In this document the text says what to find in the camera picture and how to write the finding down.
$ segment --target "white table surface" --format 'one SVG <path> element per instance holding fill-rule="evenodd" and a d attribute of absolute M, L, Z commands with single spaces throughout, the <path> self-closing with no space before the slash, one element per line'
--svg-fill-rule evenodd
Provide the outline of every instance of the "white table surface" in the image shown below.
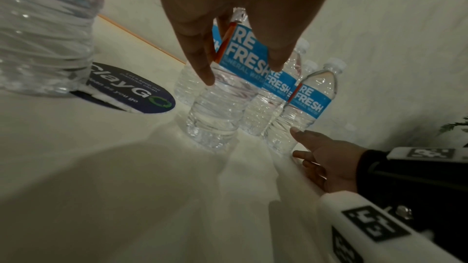
<path fill-rule="evenodd" d="M 99 18 L 95 36 L 96 62 L 173 91 L 182 63 Z M 321 262 L 300 168 L 242 131 L 201 149 L 188 110 L 0 92 L 0 262 Z"/>

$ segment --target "circular sticker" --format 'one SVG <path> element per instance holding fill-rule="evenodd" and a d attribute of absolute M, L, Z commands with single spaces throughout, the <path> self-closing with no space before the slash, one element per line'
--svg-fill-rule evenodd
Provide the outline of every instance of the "circular sticker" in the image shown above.
<path fill-rule="evenodd" d="M 123 104 L 137 113 L 164 113 L 176 106 L 174 97 L 163 87 L 128 70 L 102 63 L 93 63 L 86 85 L 100 94 L 87 91 L 72 94 L 109 108 L 126 110 L 127 108 L 121 107 Z M 120 104 L 102 99 L 102 94 L 106 98 L 110 97 L 110 101 L 116 100 Z"/>

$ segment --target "bottle cap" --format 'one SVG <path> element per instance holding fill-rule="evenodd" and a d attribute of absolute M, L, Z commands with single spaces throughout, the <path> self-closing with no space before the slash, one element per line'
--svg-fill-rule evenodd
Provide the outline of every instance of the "bottle cap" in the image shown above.
<path fill-rule="evenodd" d="M 304 61 L 304 63 L 302 63 L 302 72 L 314 73 L 318 70 L 318 68 L 319 66 L 317 65 L 317 63 L 311 60 L 306 60 Z"/>
<path fill-rule="evenodd" d="M 338 59 L 337 57 L 331 57 L 328 59 L 328 61 L 325 63 L 325 65 L 331 64 L 333 66 L 336 66 L 338 69 L 343 71 L 346 68 L 346 63 L 343 62 L 343 60 Z"/>
<path fill-rule="evenodd" d="M 310 48 L 310 43 L 303 39 L 302 37 L 298 39 L 297 43 L 296 43 L 296 47 L 304 50 L 304 51 L 307 51 L 309 48 Z"/>

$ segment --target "hand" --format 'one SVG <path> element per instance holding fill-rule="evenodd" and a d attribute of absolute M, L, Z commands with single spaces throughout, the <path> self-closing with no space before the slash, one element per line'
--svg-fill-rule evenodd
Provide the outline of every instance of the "hand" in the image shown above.
<path fill-rule="evenodd" d="M 224 36 L 234 7 L 245 7 L 257 39 L 268 47 L 268 62 L 280 71 L 325 0 L 161 0 L 185 56 L 208 85 L 215 77 L 211 28 L 218 18 Z"/>
<path fill-rule="evenodd" d="M 292 137 L 309 151 L 294 151 L 293 157 L 302 162 L 307 177 L 325 192 L 347 190 L 357 192 L 356 169 L 367 149 L 336 141 L 314 131 L 291 128 Z"/>

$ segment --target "white wall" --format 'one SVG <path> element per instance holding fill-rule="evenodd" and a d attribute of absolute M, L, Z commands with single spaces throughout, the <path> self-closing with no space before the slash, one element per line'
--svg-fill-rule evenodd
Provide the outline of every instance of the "white wall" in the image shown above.
<path fill-rule="evenodd" d="M 159 0 L 106 1 L 104 15 L 183 59 Z M 314 129 L 350 123 L 343 137 L 382 149 L 468 142 L 436 137 L 468 114 L 468 0 L 327 0 L 304 37 L 308 58 L 349 64 Z"/>

